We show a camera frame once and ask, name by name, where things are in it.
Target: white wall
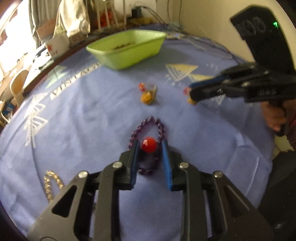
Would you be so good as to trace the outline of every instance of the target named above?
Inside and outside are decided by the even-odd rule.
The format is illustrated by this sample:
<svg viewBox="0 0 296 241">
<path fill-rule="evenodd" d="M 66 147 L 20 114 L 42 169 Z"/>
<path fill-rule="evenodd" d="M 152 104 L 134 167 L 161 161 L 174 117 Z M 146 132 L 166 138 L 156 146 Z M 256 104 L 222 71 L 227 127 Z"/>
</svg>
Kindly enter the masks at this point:
<svg viewBox="0 0 296 241">
<path fill-rule="evenodd" d="M 249 48 L 229 20 L 251 4 L 267 6 L 274 12 L 288 40 L 295 63 L 296 30 L 276 0 L 183 0 L 181 24 L 185 31 L 211 38 L 243 58 L 253 61 Z M 174 0 L 175 21 L 178 19 L 179 6 L 180 0 Z"/>
</svg>

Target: green plastic tray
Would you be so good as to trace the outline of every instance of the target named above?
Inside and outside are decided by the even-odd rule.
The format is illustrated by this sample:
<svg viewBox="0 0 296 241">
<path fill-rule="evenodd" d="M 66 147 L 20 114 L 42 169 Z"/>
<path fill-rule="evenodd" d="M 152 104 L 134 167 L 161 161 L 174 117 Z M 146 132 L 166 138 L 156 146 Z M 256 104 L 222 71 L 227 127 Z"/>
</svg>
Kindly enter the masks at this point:
<svg viewBox="0 0 296 241">
<path fill-rule="evenodd" d="M 86 49 L 110 69 L 126 69 L 158 54 L 166 33 L 128 30 L 97 40 Z"/>
</svg>

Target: window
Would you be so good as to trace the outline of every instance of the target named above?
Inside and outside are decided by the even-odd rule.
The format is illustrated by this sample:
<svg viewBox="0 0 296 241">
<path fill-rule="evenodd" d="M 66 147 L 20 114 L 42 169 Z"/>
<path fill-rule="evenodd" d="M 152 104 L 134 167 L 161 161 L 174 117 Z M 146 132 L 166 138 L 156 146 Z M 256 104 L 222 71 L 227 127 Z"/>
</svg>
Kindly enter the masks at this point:
<svg viewBox="0 0 296 241">
<path fill-rule="evenodd" d="M 14 69 L 18 59 L 36 48 L 31 34 L 28 6 L 29 0 L 23 0 L 17 7 L 17 14 L 12 16 L 5 27 L 7 38 L 0 46 L 0 66 L 4 75 Z"/>
</svg>

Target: gold chain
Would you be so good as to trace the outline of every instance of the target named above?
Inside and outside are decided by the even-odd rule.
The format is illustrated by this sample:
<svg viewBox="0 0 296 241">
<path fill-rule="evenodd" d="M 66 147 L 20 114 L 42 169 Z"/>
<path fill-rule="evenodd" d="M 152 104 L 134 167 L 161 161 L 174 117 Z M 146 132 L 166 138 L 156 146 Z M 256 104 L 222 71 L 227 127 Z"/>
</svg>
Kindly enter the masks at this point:
<svg viewBox="0 0 296 241">
<path fill-rule="evenodd" d="M 59 178 L 57 174 L 55 174 L 53 171 L 47 171 L 44 176 L 44 189 L 45 189 L 45 195 L 49 202 L 52 202 L 52 200 L 54 199 L 52 195 L 52 189 L 50 187 L 51 178 L 53 178 L 57 182 L 57 185 L 59 186 L 60 189 L 64 187 L 62 180 Z"/>
</svg>

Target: blue tablecloth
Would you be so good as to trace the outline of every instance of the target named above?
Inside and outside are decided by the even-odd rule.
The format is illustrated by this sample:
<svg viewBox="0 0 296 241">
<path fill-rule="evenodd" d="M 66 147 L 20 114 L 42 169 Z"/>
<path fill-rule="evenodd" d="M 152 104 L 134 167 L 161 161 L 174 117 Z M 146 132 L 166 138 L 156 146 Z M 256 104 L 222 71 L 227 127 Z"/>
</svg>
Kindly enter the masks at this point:
<svg viewBox="0 0 296 241">
<path fill-rule="evenodd" d="M 123 71 L 100 66 L 82 49 L 49 73 L 0 137 L 0 200 L 24 234 L 48 205 L 47 170 L 65 184 L 80 170 L 102 170 L 151 115 L 184 160 L 203 172 L 223 171 L 259 205 L 272 169 L 273 134 L 258 103 L 225 96 L 187 103 L 189 83 L 237 64 L 206 41 L 196 44 L 207 50 L 166 40 L 157 56 Z M 140 102 L 140 82 L 157 86 L 153 105 Z M 156 137 L 157 130 L 146 135 Z M 120 193 L 123 240 L 179 240 L 181 203 L 180 192 L 167 190 L 162 166 L 152 176 L 138 175 L 135 189 Z"/>
</svg>

